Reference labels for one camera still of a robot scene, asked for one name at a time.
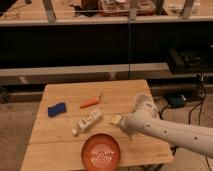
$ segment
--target orange bowl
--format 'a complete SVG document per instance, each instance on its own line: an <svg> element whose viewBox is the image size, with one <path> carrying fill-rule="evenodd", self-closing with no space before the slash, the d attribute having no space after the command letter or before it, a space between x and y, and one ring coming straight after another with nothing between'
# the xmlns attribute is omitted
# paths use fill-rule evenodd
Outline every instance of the orange bowl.
<svg viewBox="0 0 213 171"><path fill-rule="evenodd" d="M88 171L115 171L120 161L117 141L106 134L96 134L84 144L81 157Z"/></svg>

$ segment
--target cabinet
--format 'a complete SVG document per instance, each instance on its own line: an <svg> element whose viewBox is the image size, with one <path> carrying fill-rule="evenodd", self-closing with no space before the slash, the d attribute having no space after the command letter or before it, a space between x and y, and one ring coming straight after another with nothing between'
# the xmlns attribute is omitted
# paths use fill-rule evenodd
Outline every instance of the cabinet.
<svg viewBox="0 0 213 171"><path fill-rule="evenodd" d="M143 78L172 77L168 49L213 44L213 10L183 19L169 15L165 4L162 15L130 20L100 10L91 17L76 14L77 0L17 0L0 17L0 84L87 80L95 74L108 79L116 72L126 79L140 71Z"/></svg>

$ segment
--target black device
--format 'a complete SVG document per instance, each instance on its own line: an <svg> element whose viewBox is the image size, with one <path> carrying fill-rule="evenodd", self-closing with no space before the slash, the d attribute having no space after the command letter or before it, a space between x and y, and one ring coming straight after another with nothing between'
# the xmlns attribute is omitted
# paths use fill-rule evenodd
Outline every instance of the black device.
<svg viewBox="0 0 213 171"><path fill-rule="evenodd" d="M195 50L169 49L167 64L173 74L213 72L213 48Z"/></svg>
<svg viewBox="0 0 213 171"><path fill-rule="evenodd" d="M3 15L17 0L0 0L0 16Z"/></svg>
<svg viewBox="0 0 213 171"><path fill-rule="evenodd" d="M179 90L177 92L168 93L164 97L171 108L183 107L186 103L201 100L201 96L197 90Z"/></svg>

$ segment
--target electronic equipment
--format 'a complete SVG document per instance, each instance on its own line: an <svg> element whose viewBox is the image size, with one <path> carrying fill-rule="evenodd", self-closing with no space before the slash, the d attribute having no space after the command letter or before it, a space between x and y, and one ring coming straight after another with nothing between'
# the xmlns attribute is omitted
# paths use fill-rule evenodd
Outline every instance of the electronic equipment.
<svg viewBox="0 0 213 171"><path fill-rule="evenodd" d="M169 49L167 64L173 74L213 72L213 48L177 51Z"/></svg>

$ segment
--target blue sponge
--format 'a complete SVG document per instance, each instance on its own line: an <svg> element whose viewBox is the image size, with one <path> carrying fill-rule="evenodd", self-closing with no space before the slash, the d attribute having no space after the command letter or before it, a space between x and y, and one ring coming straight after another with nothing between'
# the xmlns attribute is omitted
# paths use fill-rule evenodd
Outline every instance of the blue sponge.
<svg viewBox="0 0 213 171"><path fill-rule="evenodd" d="M67 111L65 103L58 103L54 106L48 107L48 116L54 117L58 114L65 113Z"/></svg>

